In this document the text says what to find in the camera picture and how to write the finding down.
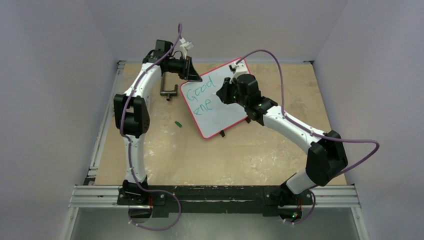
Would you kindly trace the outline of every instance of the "whiteboard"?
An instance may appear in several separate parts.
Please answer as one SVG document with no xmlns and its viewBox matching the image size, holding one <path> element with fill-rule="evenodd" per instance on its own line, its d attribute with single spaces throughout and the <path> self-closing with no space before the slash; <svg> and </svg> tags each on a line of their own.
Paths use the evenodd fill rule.
<svg viewBox="0 0 424 240">
<path fill-rule="evenodd" d="M 205 139 L 219 134 L 221 130 L 226 130 L 247 117 L 242 106 L 237 103 L 224 104 L 216 95 L 224 84 L 224 78 L 233 76 L 230 63 L 238 59 L 202 74 L 202 82 L 187 81 L 180 86 L 181 94 Z"/>
</svg>

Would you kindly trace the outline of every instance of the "wall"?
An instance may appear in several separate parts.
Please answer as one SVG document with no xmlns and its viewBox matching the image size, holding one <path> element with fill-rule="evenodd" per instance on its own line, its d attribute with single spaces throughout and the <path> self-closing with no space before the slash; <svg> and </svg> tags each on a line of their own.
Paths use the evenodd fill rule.
<svg viewBox="0 0 424 240">
<path fill-rule="evenodd" d="M 57 240 L 116 62 L 83 0 L 4 0 L 0 33 L 0 238 Z"/>
<path fill-rule="evenodd" d="M 314 69 L 331 126 L 380 151 L 354 169 L 371 239 L 422 239 L 424 4 L 350 0 Z M 351 162 L 372 146 L 348 145 Z"/>
<path fill-rule="evenodd" d="M 232 60 L 266 48 L 280 60 L 316 58 L 347 0 L 86 0 L 119 60 L 142 60 L 156 39 L 175 41 L 177 25 L 195 61 Z M 258 53 L 250 61 L 272 61 Z"/>
</svg>

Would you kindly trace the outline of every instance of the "wooden surface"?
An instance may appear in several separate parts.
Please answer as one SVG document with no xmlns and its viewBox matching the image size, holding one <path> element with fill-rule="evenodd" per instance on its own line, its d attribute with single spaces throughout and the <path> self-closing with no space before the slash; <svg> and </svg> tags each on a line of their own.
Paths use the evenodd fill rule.
<svg viewBox="0 0 424 240">
<path fill-rule="evenodd" d="M 205 73 L 220 64 L 195 64 Z M 123 93 L 139 73 L 141 64 L 126 64 L 119 86 Z M 263 96 L 281 104 L 281 84 L 275 64 L 249 64 Z M 293 116 L 328 131 L 330 125 L 310 64 L 282 65 L 285 109 Z M 166 90 L 183 83 L 167 73 Z M 203 139 L 181 93 L 166 101 L 154 86 L 150 128 L 144 143 L 144 164 L 150 185 L 279 185 L 306 166 L 306 154 L 287 138 L 256 122 L 245 121 L 220 135 Z M 179 128 L 174 122 L 182 124 Z M 96 185 L 121 185 L 126 173 L 124 141 L 111 121 Z M 339 176 L 331 185 L 345 185 Z"/>
</svg>

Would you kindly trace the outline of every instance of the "purple cable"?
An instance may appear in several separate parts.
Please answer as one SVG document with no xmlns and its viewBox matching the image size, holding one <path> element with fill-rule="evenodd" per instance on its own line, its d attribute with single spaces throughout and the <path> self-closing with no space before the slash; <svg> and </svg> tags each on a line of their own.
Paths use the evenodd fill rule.
<svg viewBox="0 0 424 240">
<path fill-rule="evenodd" d="M 272 54 L 270 51 L 268 51 L 268 50 L 264 50 L 264 49 L 254 50 L 254 51 L 251 51 L 251 52 L 249 52 L 248 54 L 246 54 L 246 55 L 242 56 L 242 57 L 241 57 L 241 58 L 240 58 L 240 59 L 236 62 L 236 64 L 238 64 L 241 60 L 243 60 L 243 59 L 247 58 L 247 57 L 248 57 L 248 56 L 250 56 L 251 54 L 254 54 L 254 53 L 257 53 L 257 52 L 265 52 L 265 53 L 267 53 L 267 54 L 271 55 L 271 56 L 272 56 L 272 58 L 275 60 L 275 63 L 277 63 L 278 70 L 279 70 L 279 78 L 280 78 L 280 82 L 281 82 L 281 114 L 282 114 L 283 116 L 285 116 L 285 118 L 287 118 L 287 120 L 288 120 L 289 122 L 291 122 L 292 124 L 296 125 L 297 127 L 301 128 L 301 129 L 303 129 L 303 130 L 304 130 L 304 131 L 306 131 L 307 133 L 311 134 L 311 131 L 310 131 L 308 128 L 306 128 L 306 127 L 302 126 L 301 124 L 299 124 L 299 123 L 297 123 L 296 121 L 294 121 L 293 119 L 291 119 L 289 116 L 285 115 L 285 111 L 284 111 L 284 86 L 283 86 L 283 73 L 282 73 L 282 71 L 281 71 L 280 63 L 278 62 L 278 60 L 277 60 L 277 58 L 276 58 L 276 56 L 275 56 L 274 54 Z M 355 164 L 353 164 L 352 166 L 347 167 L 347 168 L 345 168 L 344 170 L 342 170 L 341 172 L 339 172 L 339 174 L 337 174 L 337 175 L 336 175 L 336 177 L 337 177 L 337 176 L 340 176 L 340 175 L 342 175 L 342 174 L 345 174 L 345 173 L 347 173 L 348 171 L 350 171 L 350 170 L 352 170 L 352 169 L 356 168 L 358 165 L 362 164 L 362 163 L 363 163 L 363 162 L 365 162 L 367 159 L 369 159 L 372 155 L 374 155 L 374 154 L 377 152 L 377 150 L 380 148 L 380 144 L 379 144 L 379 142 L 378 142 L 378 141 L 376 141 L 376 140 L 372 140 L 372 139 L 345 139 L 345 138 L 335 138 L 335 137 L 329 137 L 329 136 L 320 135 L 320 134 L 317 134 L 317 133 L 315 133 L 315 132 L 314 132 L 314 133 L 312 133 L 312 135 L 313 135 L 313 136 L 315 136 L 315 137 L 319 137 L 319 138 L 322 138 L 322 139 L 325 139 L 325 140 L 329 140 L 329 141 L 334 141 L 334 142 L 341 142 L 341 143 L 356 143 L 356 144 L 364 144 L 364 143 L 371 143 L 371 144 L 375 144 L 375 148 L 374 148 L 374 149 L 373 149 L 370 153 L 368 153 L 368 154 L 367 154 L 364 158 L 362 158 L 361 160 L 359 160 L 358 162 L 356 162 L 356 163 L 355 163 Z M 312 193 L 312 195 L 313 195 L 312 208 L 310 209 L 310 211 L 307 213 L 307 215 L 306 215 L 305 217 L 302 217 L 302 219 L 301 219 L 301 220 L 299 220 L 299 221 L 295 222 L 294 224 L 299 224 L 299 223 L 303 222 L 305 219 L 307 219 L 307 218 L 311 215 L 312 211 L 313 211 L 313 210 L 314 210 L 314 208 L 315 208 L 315 203 L 316 203 L 315 194 L 311 191 L 311 189 L 309 189 L 309 191 L 310 191 L 310 192 Z"/>
<path fill-rule="evenodd" d="M 265 49 L 258 49 L 258 50 L 254 50 L 254 51 L 251 51 L 251 52 L 249 52 L 248 54 L 246 54 L 246 55 L 244 55 L 244 56 L 242 56 L 237 62 L 235 62 L 235 64 L 239 64 L 240 63 L 240 61 L 242 61 L 243 59 L 245 59 L 245 58 L 247 58 L 247 57 L 249 57 L 250 55 L 252 55 L 252 54 L 254 54 L 254 53 L 257 53 L 257 52 L 264 52 L 264 53 L 267 53 L 267 54 L 269 54 L 269 55 L 271 55 L 271 57 L 275 60 L 275 62 L 277 63 L 277 67 L 278 67 L 278 71 L 279 71 L 279 79 L 280 79 L 280 81 L 281 81 L 281 111 L 284 113 L 284 87 L 283 87 L 283 71 L 281 71 L 281 66 L 280 66 L 280 63 L 278 62 L 278 59 L 276 58 L 276 56 L 272 53 L 272 52 L 270 52 L 270 51 L 268 51 L 268 50 L 265 50 Z"/>
<path fill-rule="evenodd" d="M 166 227 L 154 228 L 154 227 L 148 227 L 148 226 L 140 225 L 140 224 L 134 222 L 131 219 L 130 213 L 128 213 L 128 218 L 129 218 L 129 222 L 130 223 L 132 223 L 136 227 L 139 227 L 139 228 L 142 228 L 142 229 L 146 229 L 146 230 L 151 230 L 151 231 L 163 231 L 163 230 L 170 229 L 172 226 L 174 226 L 178 222 L 178 220 L 180 219 L 180 217 L 181 217 L 181 203 L 178 200 L 178 198 L 174 194 L 172 194 L 171 192 L 169 192 L 169 191 L 158 190 L 158 189 L 157 190 L 148 190 L 148 189 L 145 189 L 139 183 L 139 181 L 137 179 L 137 176 L 136 176 L 136 173 L 135 173 L 134 168 L 133 168 L 133 161 L 131 159 L 131 138 L 129 136 L 127 136 L 127 135 L 124 134 L 124 119 L 125 119 L 125 114 L 127 113 L 126 110 L 127 110 L 128 104 L 130 103 L 131 97 L 134 95 L 135 89 L 137 89 L 137 86 L 139 85 L 140 81 L 143 79 L 143 77 L 146 74 L 146 72 L 148 72 L 150 69 L 152 69 L 153 66 L 159 65 L 162 62 L 162 60 L 168 56 L 168 54 L 172 53 L 172 51 L 175 48 L 175 45 L 182 38 L 181 37 L 181 33 L 182 32 L 183 32 L 183 25 L 181 23 L 179 23 L 178 24 L 178 38 L 176 39 L 175 43 L 171 46 L 171 48 L 161 58 L 159 58 L 156 62 L 154 62 L 152 65 L 150 65 L 148 68 L 146 68 L 146 70 L 143 71 L 141 73 L 140 77 L 135 81 L 134 87 L 132 88 L 131 93 L 129 94 L 128 98 L 126 99 L 125 105 L 123 106 L 123 111 L 122 111 L 122 116 L 121 116 L 121 122 L 120 122 L 120 128 L 119 128 L 119 132 L 120 132 L 121 136 L 124 137 L 124 138 L 126 138 L 126 139 L 128 139 L 128 165 L 129 165 L 129 168 L 131 169 L 132 177 L 134 178 L 134 181 L 137 184 L 137 186 L 142 191 L 147 192 L 147 193 L 161 192 L 161 193 L 169 194 L 169 195 L 171 195 L 175 199 L 176 203 L 178 204 L 178 216 L 176 217 L 176 219 L 175 219 L 174 222 L 172 222 L 170 225 L 168 225 Z"/>
</svg>

